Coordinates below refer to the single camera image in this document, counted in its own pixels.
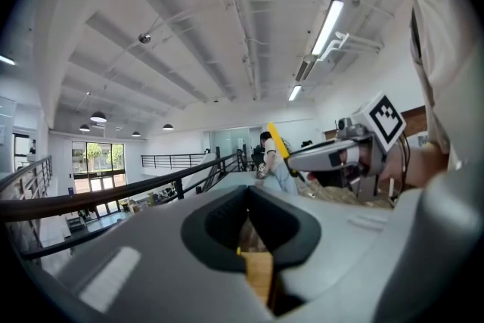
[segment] person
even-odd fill
[[[267,175],[271,172],[278,180],[282,191],[290,195],[298,195],[296,182],[289,174],[286,163],[279,153],[279,150],[276,148],[270,132],[263,132],[260,134],[260,144],[265,148],[265,168],[264,171],[262,171],[262,175]]]
[[[469,74],[472,67],[478,66],[476,59],[482,47],[482,30],[469,0],[413,0],[413,6],[411,18],[409,16],[411,54],[423,89],[430,144],[411,148],[406,183],[423,187],[439,172],[461,163],[441,124],[442,108],[448,109],[443,105],[449,105],[448,98],[444,102],[443,97],[448,89],[457,89],[458,81],[461,85],[463,74]],[[448,128],[455,118],[449,113],[446,115]],[[401,152],[398,145],[389,151],[381,180],[401,180]],[[346,161],[345,151],[340,153],[340,159]],[[362,148],[360,162],[368,164],[369,160],[370,150]]]

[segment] white shirt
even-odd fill
[[[429,141],[438,144],[444,154],[450,152],[451,166],[457,162],[456,156],[434,108],[459,77],[464,64],[469,64],[468,59],[482,42],[482,30],[469,0],[413,1],[421,62],[414,45],[411,46],[411,52],[423,86]]]
[[[274,139],[268,138],[265,141],[264,148],[265,148],[264,163],[266,163],[266,164],[267,164],[267,155],[268,155],[268,152],[269,151],[274,151],[275,152],[274,163],[271,166],[271,171],[274,172],[275,169],[278,168],[279,164],[281,164],[281,163],[284,162],[284,159],[282,158],[281,154],[279,153],[279,150],[276,148]]]

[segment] yellow object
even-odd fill
[[[286,146],[284,145],[284,142],[282,141],[282,137],[279,136],[279,132],[275,128],[274,123],[269,123],[267,125],[267,129],[271,133],[272,140],[274,140],[275,146],[279,150],[279,154],[281,154],[283,159],[287,159],[289,157],[289,151],[287,150]]]

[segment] sleeve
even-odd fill
[[[268,154],[269,151],[276,151],[275,149],[275,142],[273,139],[271,138],[268,138],[266,141],[265,141],[265,153]]]

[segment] window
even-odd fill
[[[15,171],[27,164],[27,154],[30,152],[29,136],[14,133],[14,165]]]
[[[126,184],[124,144],[73,141],[76,194],[109,190]],[[117,200],[96,206],[98,216],[119,211]]]

